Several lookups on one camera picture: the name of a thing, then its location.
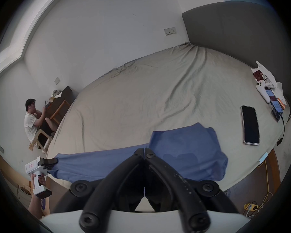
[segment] phone screen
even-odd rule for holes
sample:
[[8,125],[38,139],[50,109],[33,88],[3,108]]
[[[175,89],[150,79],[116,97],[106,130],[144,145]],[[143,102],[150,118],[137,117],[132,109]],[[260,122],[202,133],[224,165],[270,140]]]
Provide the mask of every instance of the phone screen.
[[276,111],[278,113],[283,113],[283,109],[280,106],[280,103],[278,102],[277,98],[275,97],[274,93],[272,90],[265,89],[266,93],[268,94],[269,98],[272,101],[272,105],[275,107]]
[[260,143],[260,135],[255,109],[243,105],[241,110],[244,124],[244,142],[258,145]]

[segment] wooden chair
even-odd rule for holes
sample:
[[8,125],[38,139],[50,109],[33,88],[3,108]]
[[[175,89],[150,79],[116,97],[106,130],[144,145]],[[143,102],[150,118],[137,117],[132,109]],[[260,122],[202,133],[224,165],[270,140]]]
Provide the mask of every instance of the wooden chair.
[[61,103],[61,105],[58,107],[58,109],[54,112],[54,114],[50,117],[50,120],[54,120],[58,125],[60,122],[55,118],[56,114],[60,111],[60,109],[64,106],[64,104],[67,104],[70,107],[70,104],[66,101],[66,99]]
[[[38,140],[39,134],[44,134],[48,138],[44,146],[42,146],[42,144]],[[32,143],[29,145],[29,149],[32,151],[34,145],[37,143],[40,146],[42,153],[47,154],[47,150],[48,147],[50,146],[50,142],[52,141],[52,139],[53,138],[49,136],[47,133],[45,133],[43,130],[38,130],[36,135],[34,136]]]

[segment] light switch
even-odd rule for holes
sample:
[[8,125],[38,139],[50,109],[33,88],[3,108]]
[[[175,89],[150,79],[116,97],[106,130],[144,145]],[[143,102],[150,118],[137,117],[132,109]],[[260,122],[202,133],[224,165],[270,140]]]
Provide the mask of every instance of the light switch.
[[55,84],[58,84],[59,81],[60,81],[59,77],[57,77],[57,78],[54,80]]

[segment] blue cloth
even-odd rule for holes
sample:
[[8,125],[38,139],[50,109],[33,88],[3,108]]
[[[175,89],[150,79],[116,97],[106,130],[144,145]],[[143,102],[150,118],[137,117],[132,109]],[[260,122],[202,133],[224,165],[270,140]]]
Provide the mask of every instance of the blue cloth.
[[148,144],[89,153],[58,154],[49,171],[55,178],[75,182],[106,177],[138,148],[149,147],[183,177],[201,181],[224,178],[227,157],[213,128],[200,123],[175,130],[154,131]]

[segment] white t-shirt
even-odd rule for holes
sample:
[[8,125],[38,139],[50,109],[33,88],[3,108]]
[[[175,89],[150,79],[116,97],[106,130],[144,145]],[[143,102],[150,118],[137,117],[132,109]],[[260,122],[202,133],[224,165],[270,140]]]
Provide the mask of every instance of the white t-shirt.
[[25,126],[27,137],[30,142],[33,141],[34,136],[38,130],[38,126],[33,125],[36,119],[37,118],[33,114],[26,112],[24,126]]

